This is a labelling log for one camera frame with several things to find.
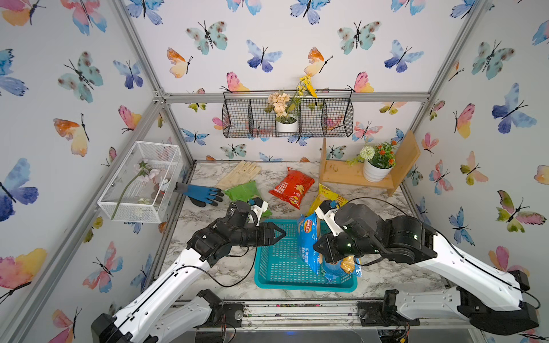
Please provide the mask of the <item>light blue chips bag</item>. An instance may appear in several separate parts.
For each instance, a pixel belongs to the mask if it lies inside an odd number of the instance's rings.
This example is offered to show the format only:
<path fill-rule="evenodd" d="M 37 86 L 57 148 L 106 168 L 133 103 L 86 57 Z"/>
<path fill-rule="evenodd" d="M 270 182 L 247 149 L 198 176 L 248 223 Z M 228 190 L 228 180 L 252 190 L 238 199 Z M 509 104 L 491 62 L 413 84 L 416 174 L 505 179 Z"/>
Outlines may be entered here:
<path fill-rule="evenodd" d="M 362 277 L 362 269 L 354 256 L 345 257 L 338 262 L 323 261 L 321 272 L 328 282 L 346 282 L 351 277 Z"/>

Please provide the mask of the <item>dark blue Lay's chips bag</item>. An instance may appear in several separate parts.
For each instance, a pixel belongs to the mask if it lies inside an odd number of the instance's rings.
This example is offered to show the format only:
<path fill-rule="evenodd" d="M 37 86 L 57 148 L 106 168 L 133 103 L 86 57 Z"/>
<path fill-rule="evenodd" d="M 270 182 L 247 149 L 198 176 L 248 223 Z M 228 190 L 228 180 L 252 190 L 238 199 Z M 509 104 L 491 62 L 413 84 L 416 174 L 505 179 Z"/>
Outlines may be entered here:
<path fill-rule="evenodd" d="M 320 273 L 320 254 L 314 249 L 319 238 L 317 214 L 301 217 L 297 225 L 299 254 L 314 274 Z"/>

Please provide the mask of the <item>green chips bag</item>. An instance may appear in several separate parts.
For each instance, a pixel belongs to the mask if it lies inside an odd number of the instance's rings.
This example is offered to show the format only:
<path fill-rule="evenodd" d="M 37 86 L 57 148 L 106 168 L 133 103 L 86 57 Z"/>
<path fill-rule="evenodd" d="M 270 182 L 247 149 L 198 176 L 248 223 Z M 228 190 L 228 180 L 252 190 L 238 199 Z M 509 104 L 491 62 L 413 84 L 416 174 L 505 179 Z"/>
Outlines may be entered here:
<path fill-rule="evenodd" d="M 262 199 L 262 196 L 257 188 L 256 181 L 251 181 L 225 190 L 224 194 L 227 195 L 232 202 L 238 200 L 248 202 L 256 197 Z"/>

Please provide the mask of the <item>red chips bag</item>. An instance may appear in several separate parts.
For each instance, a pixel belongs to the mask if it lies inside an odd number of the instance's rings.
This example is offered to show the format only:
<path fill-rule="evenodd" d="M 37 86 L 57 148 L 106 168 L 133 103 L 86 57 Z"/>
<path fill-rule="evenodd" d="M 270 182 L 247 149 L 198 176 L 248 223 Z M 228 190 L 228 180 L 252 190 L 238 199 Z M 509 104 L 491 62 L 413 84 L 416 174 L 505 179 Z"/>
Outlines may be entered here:
<path fill-rule="evenodd" d="M 299 209 L 303 198 L 314 183 L 315 181 L 312 177 L 288 167 L 284 180 L 274 189 L 270 190 L 269 193 Z"/>

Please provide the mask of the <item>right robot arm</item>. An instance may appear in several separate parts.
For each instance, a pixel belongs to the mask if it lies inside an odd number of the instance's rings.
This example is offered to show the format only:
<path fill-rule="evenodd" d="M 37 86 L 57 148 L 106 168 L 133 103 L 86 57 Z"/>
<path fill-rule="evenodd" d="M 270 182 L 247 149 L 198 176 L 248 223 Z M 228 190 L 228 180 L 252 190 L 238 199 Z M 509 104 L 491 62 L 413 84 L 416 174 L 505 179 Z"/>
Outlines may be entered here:
<path fill-rule="evenodd" d="M 429 224 L 407 215 L 384 220 L 366 205 L 351 202 L 337 208 L 327 200 L 315 213 L 330 229 L 314 245 L 326 262 L 377 254 L 379 262 L 424 268 L 454 284 L 439 292 L 388 290 L 381 304 L 359 310 L 364 326 L 406 327 L 421 319 L 450 319 L 500 336 L 539 326 L 536 306 L 523 298 L 530 289 L 524 272 L 484 264 Z"/>

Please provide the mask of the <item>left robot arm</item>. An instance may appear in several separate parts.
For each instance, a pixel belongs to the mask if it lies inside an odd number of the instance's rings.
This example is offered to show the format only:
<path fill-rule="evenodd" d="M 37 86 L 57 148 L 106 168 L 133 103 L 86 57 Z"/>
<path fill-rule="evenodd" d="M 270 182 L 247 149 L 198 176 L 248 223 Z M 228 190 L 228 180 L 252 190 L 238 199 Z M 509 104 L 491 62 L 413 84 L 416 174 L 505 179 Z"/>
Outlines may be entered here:
<path fill-rule="evenodd" d="M 178 310 L 168 310 L 233 247 L 269 247 L 286 236 L 275 223 L 262 222 L 267 209 L 259 197 L 230 203 L 226 215 L 196 231 L 172 266 L 140 296 L 115 314 L 100 314 L 93 321 L 93 341 L 171 342 L 188 330 L 220 321 L 222 300 L 211 290 L 199 292 Z"/>

